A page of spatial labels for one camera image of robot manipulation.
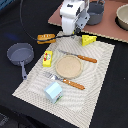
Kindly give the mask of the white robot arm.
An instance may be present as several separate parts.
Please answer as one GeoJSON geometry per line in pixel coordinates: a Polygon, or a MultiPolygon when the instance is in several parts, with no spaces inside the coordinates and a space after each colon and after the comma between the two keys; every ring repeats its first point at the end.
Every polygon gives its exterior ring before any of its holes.
{"type": "Polygon", "coordinates": [[[64,0],[60,9],[62,30],[70,35],[78,33],[87,24],[90,15],[87,13],[90,0],[64,0]]]}

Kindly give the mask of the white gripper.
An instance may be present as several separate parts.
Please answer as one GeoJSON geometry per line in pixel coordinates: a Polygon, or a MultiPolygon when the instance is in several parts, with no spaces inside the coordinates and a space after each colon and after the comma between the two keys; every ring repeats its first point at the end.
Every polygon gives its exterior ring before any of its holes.
{"type": "Polygon", "coordinates": [[[87,13],[90,0],[64,0],[60,9],[62,30],[70,35],[78,33],[87,24],[90,15],[87,13]]]}

